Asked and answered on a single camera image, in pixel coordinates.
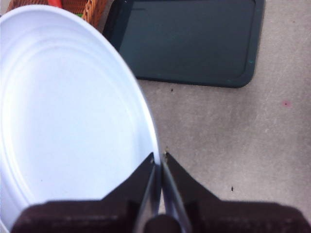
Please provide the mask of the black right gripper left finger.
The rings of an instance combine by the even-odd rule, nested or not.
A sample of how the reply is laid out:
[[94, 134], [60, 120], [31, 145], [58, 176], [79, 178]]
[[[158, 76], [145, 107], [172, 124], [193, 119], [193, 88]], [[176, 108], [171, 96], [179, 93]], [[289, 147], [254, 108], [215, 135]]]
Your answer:
[[26, 208], [13, 233], [137, 233], [159, 208], [158, 167], [150, 153], [101, 200], [49, 201]]

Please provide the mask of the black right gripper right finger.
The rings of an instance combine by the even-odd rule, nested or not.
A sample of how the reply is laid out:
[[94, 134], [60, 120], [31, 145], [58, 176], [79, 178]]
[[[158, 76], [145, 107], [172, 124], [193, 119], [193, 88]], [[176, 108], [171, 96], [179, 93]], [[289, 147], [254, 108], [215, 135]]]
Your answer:
[[307, 233], [296, 208], [275, 202], [221, 200], [197, 182], [168, 152], [162, 155], [167, 214], [184, 233]]

